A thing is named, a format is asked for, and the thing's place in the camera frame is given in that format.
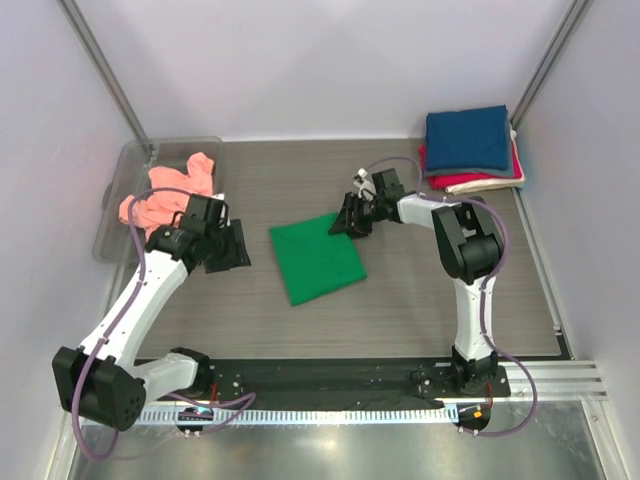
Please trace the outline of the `green t shirt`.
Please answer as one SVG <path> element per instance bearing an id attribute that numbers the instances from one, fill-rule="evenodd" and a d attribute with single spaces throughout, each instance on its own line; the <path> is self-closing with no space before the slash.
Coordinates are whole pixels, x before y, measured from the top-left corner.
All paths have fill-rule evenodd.
<path id="1" fill-rule="evenodd" d="M 302 305 L 367 278 L 352 239 L 345 233 L 329 233 L 336 219 L 330 213 L 269 229 L 291 305 Z"/>

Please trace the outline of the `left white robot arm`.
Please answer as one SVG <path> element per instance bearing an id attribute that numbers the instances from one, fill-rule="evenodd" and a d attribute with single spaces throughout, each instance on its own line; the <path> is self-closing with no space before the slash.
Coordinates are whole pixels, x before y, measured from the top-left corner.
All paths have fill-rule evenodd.
<path id="1" fill-rule="evenodd" d="M 52 360 L 62 408 L 119 432 L 151 401 L 209 390 L 213 373 L 203 353 L 176 347 L 158 360 L 135 360 L 161 310 L 195 269 L 217 273 L 251 264 L 242 224 L 230 218 L 221 195 L 190 195 L 178 220 L 158 227 L 137 249 L 136 273 L 106 316 L 77 348 L 62 347 Z"/>

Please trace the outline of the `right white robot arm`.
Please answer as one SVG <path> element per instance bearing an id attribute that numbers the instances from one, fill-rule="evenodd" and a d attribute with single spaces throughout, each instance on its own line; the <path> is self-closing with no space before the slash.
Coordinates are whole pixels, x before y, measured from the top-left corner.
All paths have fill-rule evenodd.
<path id="1" fill-rule="evenodd" d="M 434 232 L 440 262 L 454 281 L 456 295 L 451 379 L 465 394 L 482 392 L 498 368 L 492 295 L 505 251 L 499 225 L 481 200 L 452 201 L 407 192 L 393 169 L 375 173 L 371 180 L 365 175 L 366 171 L 360 170 L 355 177 L 358 191 L 344 196 L 328 233 L 364 238 L 382 221 Z"/>

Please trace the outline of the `salmon pink t shirt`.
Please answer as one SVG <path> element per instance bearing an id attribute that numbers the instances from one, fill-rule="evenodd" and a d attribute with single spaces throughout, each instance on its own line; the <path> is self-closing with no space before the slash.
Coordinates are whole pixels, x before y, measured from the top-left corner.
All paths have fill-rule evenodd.
<path id="1" fill-rule="evenodd" d="M 132 219 L 133 225 L 142 229 L 149 238 L 157 228 L 170 225 L 177 219 L 178 212 L 186 211 L 191 194 L 213 195 L 214 167 L 213 159 L 198 152 L 187 160 L 186 173 L 165 166 L 151 168 L 148 177 L 154 192 L 135 202 L 131 216 L 128 215 L 128 207 L 134 196 L 126 197 L 119 206 L 120 222 L 128 225 Z"/>

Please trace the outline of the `folded red t shirt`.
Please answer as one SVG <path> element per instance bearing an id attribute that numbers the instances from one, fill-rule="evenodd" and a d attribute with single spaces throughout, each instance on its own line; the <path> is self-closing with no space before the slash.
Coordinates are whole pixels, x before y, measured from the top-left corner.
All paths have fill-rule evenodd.
<path id="1" fill-rule="evenodd" d="M 426 181 L 432 189 L 444 190 L 448 187 L 464 184 L 475 180 L 492 180 L 495 176 L 486 173 L 457 173 L 457 174 L 434 174 L 427 172 L 427 150 L 425 145 L 421 145 L 418 148 L 420 156 L 421 166 L 423 167 L 424 176 Z"/>

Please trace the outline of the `folded cream t shirt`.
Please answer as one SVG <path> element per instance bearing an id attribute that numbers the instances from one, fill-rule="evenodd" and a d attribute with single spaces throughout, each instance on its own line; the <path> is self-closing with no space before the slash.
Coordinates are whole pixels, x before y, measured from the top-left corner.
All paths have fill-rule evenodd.
<path id="1" fill-rule="evenodd" d="M 516 143 L 517 133 L 513 127 L 510 127 L 510 136 L 514 168 L 513 178 L 491 177 L 469 180 L 466 182 L 447 186 L 445 188 L 445 192 L 447 194 L 462 194 L 484 190 L 496 190 L 501 188 L 521 188 L 526 182 L 526 175 L 520 162 L 518 147 Z"/>

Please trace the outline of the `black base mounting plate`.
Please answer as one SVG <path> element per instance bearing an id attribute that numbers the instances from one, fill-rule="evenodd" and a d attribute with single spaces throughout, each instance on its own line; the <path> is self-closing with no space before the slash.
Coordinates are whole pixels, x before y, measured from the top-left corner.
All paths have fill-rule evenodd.
<path id="1" fill-rule="evenodd" d="M 461 387 L 446 358 L 214 359 L 219 398 L 255 393 L 260 408 L 346 409 L 367 401 L 511 395 L 505 368 Z"/>

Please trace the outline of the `folded blue t shirt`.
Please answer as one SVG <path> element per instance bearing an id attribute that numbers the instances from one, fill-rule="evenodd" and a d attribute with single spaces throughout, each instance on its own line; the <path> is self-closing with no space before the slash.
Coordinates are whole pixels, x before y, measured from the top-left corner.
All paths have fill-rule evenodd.
<path id="1" fill-rule="evenodd" d="M 429 113 L 425 127 L 429 172 L 509 169 L 511 140 L 505 105 Z"/>

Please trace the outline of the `aluminium extrusion rail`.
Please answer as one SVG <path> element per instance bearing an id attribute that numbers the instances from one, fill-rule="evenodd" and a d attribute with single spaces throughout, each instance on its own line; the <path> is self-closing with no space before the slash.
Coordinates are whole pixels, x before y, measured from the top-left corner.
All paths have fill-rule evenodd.
<path id="1" fill-rule="evenodd" d="M 528 402 L 533 387 L 525 372 L 513 362 L 502 364 L 507 373 L 511 396 L 502 401 Z M 532 377 L 539 402 L 606 401 L 608 395 L 593 361 L 528 361 L 524 363 Z"/>

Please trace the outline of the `left corner aluminium post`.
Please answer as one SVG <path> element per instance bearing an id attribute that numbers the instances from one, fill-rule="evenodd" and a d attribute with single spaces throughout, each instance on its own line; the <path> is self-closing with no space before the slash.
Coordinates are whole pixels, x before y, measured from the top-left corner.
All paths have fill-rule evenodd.
<path id="1" fill-rule="evenodd" d="M 151 155 L 153 153 L 152 143 L 79 5 L 74 0 L 58 0 L 57 4 L 66 16 L 125 123 L 143 150 Z"/>

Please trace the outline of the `corner aluminium post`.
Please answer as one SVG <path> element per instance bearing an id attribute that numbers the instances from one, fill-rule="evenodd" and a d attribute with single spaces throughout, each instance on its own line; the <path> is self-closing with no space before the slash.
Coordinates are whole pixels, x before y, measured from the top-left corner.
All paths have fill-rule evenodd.
<path id="1" fill-rule="evenodd" d="M 553 34 L 534 74 L 511 115 L 511 124 L 515 130 L 518 130 L 523 124 L 534 101 L 540 94 L 554 67 L 558 64 L 571 38 L 578 30 L 592 4 L 592 0 L 573 0 L 570 2 L 569 8 L 562 17 L 558 28 Z"/>
<path id="2" fill-rule="evenodd" d="M 57 4 L 66 16 L 125 123 L 143 150 L 151 155 L 153 153 L 152 143 L 79 5 L 74 0 L 58 0 Z"/>

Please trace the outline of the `right corner aluminium post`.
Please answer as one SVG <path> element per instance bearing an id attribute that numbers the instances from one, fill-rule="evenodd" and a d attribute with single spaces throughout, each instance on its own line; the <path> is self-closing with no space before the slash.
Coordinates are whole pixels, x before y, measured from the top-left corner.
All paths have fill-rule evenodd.
<path id="1" fill-rule="evenodd" d="M 592 4 L 592 0 L 573 0 L 570 2 L 569 8 L 562 17 L 558 28 L 553 34 L 534 74 L 511 115 L 511 124 L 515 130 L 518 130 L 523 124 L 534 101 L 540 94 L 554 67 L 558 64 L 571 38 L 578 30 Z"/>

